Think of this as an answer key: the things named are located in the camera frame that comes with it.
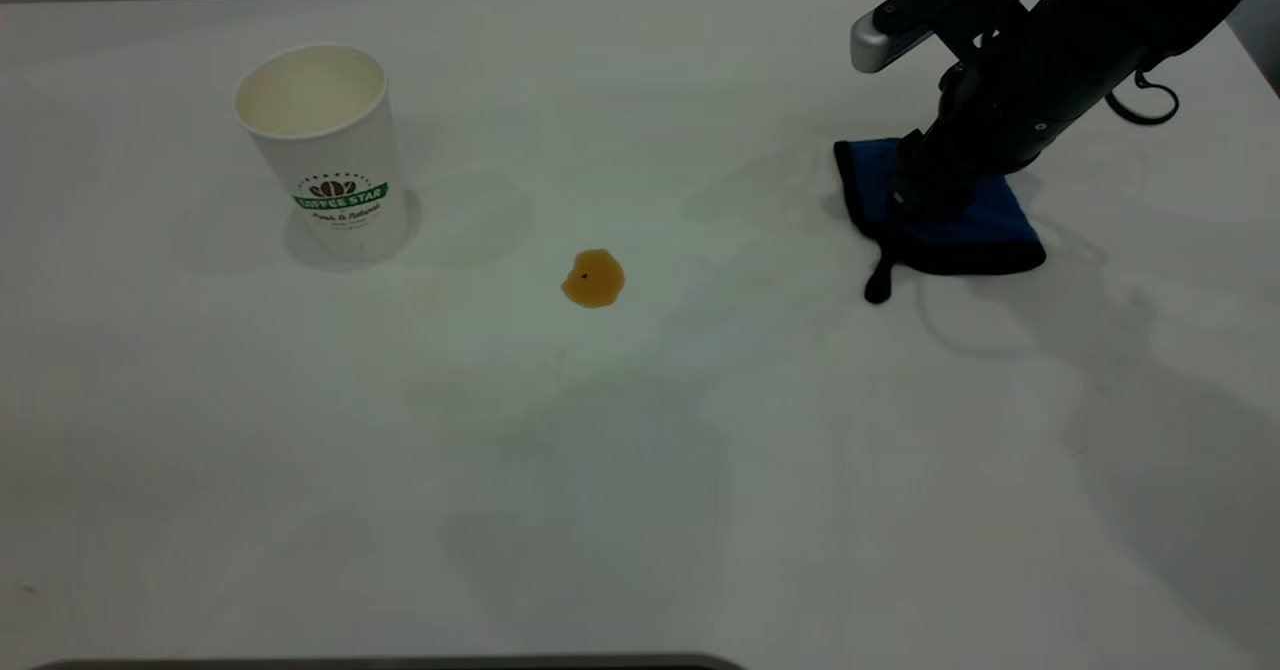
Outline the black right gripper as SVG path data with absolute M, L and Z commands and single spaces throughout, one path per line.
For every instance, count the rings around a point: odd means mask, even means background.
M 893 146 L 888 195 L 901 214 L 1025 167 L 1111 87 L 1111 24 L 1084 3 L 1051 3 L 1006 26 L 934 124 Z

